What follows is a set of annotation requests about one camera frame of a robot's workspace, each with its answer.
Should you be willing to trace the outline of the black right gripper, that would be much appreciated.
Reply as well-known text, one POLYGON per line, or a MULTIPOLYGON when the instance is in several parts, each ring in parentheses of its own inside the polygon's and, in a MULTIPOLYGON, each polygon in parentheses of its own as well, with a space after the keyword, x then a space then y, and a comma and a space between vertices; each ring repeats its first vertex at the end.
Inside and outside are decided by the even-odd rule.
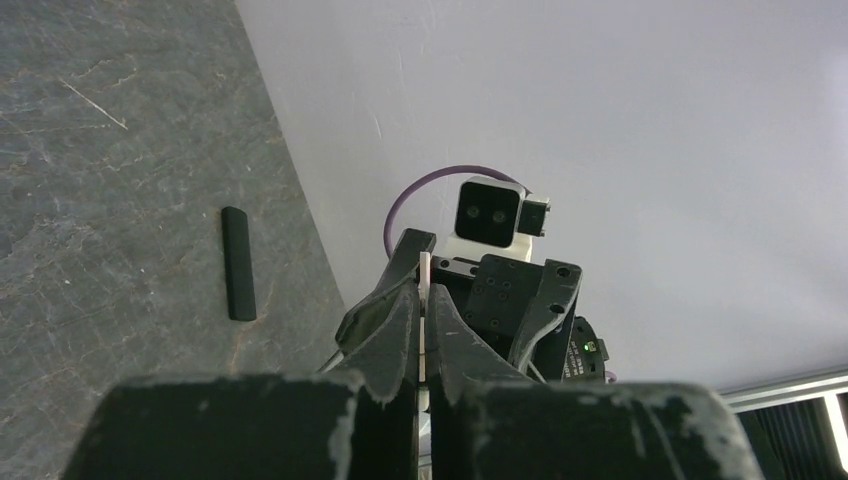
MULTIPOLYGON (((335 335, 341 352, 352 352, 383 324, 400 287, 417 279, 420 253, 432 252, 436 240, 430 232, 403 232, 376 287, 344 315, 335 335)), ((566 321, 575 305, 582 268, 494 254, 479 261, 436 257, 431 280, 448 289, 461 319, 485 343, 526 373, 539 342, 566 321)))

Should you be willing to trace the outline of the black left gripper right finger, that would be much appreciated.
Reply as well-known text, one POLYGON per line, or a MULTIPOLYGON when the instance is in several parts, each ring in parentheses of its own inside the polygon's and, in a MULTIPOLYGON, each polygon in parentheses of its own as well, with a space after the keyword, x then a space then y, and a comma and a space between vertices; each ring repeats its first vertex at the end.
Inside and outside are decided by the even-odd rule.
POLYGON ((426 307, 437 479, 759 479, 742 425, 693 384, 538 383, 462 320, 449 292, 426 307))

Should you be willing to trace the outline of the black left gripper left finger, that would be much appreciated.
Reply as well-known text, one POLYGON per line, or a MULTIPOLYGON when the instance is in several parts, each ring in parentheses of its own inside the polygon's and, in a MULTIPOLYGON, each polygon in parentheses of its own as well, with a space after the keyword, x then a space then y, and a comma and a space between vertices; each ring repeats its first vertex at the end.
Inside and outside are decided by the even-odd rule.
POLYGON ((324 373, 146 376, 112 388, 67 479, 414 479, 420 298, 324 373))

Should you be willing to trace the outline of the white battery cover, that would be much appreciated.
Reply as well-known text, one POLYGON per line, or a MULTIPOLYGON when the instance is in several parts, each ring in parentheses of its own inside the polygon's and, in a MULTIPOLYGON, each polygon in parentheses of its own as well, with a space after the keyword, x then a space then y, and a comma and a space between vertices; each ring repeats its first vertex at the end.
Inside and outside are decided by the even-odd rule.
POLYGON ((418 387, 417 405, 420 413, 426 412, 430 406, 429 389, 426 384, 426 312, 431 287, 431 261, 432 254, 422 251, 419 257, 418 290, 420 297, 420 319, 419 319, 419 357, 418 357, 418 387))

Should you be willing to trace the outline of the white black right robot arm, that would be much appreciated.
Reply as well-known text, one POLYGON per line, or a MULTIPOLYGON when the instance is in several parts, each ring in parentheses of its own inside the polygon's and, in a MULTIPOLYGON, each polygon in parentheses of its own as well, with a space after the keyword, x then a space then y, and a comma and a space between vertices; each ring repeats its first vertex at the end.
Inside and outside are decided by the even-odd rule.
MULTIPOLYGON (((430 281, 448 290, 462 321, 519 371, 545 382, 605 382, 607 348, 575 312, 581 268, 556 260, 534 264, 529 237, 517 243, 499 248, 451 236, 430 261, 430 281)), ((335 336, 342 353, 383 323, 400 286, 420 278, 420 253, 435 244, 432 233, 403 232, 377 286, 343 317, 335 336)))

